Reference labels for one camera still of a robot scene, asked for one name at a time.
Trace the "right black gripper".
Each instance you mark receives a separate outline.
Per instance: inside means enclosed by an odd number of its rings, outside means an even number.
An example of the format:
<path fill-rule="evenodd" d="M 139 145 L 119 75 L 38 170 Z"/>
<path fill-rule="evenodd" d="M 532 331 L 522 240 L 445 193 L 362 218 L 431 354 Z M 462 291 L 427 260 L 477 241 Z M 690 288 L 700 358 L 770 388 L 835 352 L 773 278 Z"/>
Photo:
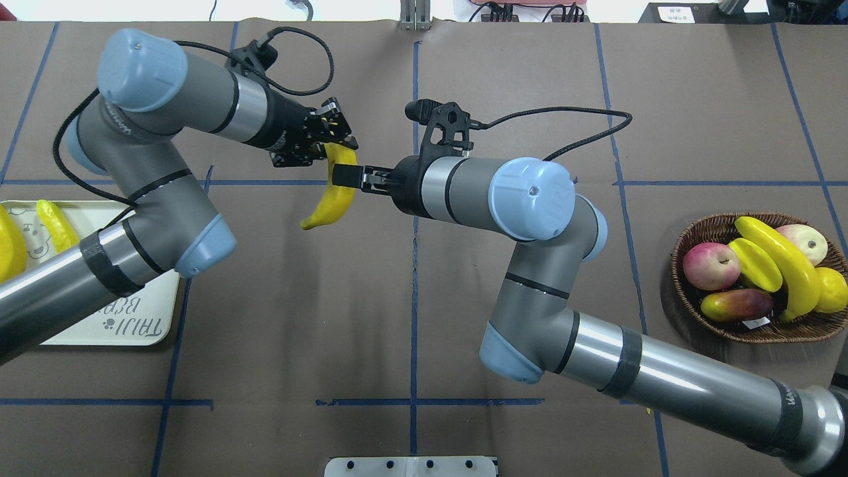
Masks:
<path fill-rule="evenodd" d="M 390 195 L 401 212 L 431 218 L 422 201 L 421 188 L 425 172 L 426 168 L 420 158 L 403 158 L 394 168 L 335 165 L 331 172 L 331 184 L 357 186 L 364 193 Z"/>

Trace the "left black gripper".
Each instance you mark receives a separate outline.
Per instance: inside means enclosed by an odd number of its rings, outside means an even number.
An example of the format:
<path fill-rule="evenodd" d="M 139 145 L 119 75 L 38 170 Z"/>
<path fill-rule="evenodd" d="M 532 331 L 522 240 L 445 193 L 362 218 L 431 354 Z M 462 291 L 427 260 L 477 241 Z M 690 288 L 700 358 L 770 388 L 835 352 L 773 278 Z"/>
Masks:
<path fill-rule="evenodd" d="M 330 97 L 318 108 L 289 99 L 271 99 L 268 118 L 273 144 L 268 147 L 273 167 L 310 167 L 327 160 L 324 144 L 358 149 L 339 100 Z"/>

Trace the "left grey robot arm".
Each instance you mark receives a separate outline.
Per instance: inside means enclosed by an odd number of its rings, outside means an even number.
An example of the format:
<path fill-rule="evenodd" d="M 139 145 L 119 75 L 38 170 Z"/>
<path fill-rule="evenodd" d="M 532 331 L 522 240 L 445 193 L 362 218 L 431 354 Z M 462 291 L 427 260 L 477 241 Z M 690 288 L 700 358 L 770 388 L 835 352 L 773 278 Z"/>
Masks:
<path fill-rule="evenodd" d="M 223 66 L 188 52 L 185 40 L 137 29 L 110 37 L 97 91 L 55 143 L 66 140 L 80 165 L 110 176 L 131 215 L 2 285 L 2 363 L 167 271 L 191 278 L 233 253 L 233 233 L 173 144 L 183 129 L 267 151 L 275 167 L 329 159 L 332 144 L 358 148 L 336 99 L 306 107 L 300 91 L 267 78 L 278 57 L 270 40 L 284 32 L 222 51 Z"/>

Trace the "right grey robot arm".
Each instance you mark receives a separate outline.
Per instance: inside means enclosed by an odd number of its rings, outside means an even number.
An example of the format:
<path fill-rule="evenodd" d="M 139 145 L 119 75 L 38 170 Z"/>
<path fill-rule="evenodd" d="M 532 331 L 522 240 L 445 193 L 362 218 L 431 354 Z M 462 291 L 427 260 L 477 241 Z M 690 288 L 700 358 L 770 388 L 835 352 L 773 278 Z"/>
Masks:
<path fill-rule="evenodd" d="M 393 168 L 336 165 L 329 181 L 514 239 L 480 347 L 491 371 L 525 384 L 566 376 L 775 456 L 799 475 L 846 475 L 844 394 L 798 390 L 570 308 L 578 269 L 602 251 L 607 225 L 563 166 L 410 156 Z"/>

